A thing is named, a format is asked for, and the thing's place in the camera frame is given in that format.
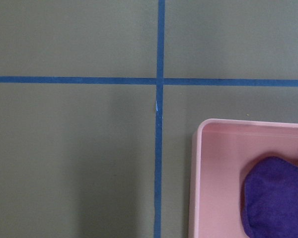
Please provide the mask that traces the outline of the purple cloth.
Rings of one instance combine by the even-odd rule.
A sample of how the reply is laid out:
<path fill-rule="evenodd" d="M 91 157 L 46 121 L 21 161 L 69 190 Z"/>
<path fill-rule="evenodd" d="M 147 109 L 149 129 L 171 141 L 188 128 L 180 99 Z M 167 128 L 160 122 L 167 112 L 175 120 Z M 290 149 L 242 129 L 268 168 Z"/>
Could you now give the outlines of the purple cloth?
<path fill-rule="evenodd" d="M 269 156 L 243 183 L 241 220 L 250 238 L 298 238 L 298 166 Z"/>

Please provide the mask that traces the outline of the pink plastic bin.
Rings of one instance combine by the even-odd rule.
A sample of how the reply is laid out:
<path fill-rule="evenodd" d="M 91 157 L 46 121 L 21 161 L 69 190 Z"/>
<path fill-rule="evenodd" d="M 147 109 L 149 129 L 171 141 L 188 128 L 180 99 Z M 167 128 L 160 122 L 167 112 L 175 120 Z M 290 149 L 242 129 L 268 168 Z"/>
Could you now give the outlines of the pink plastic bin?
<path fill-rule="evenodd" d="M 298 166 L 298 123 L 207 119 L 192 139 L 188 236 L 243 238 L 243 181 L 262 159 Z"/>

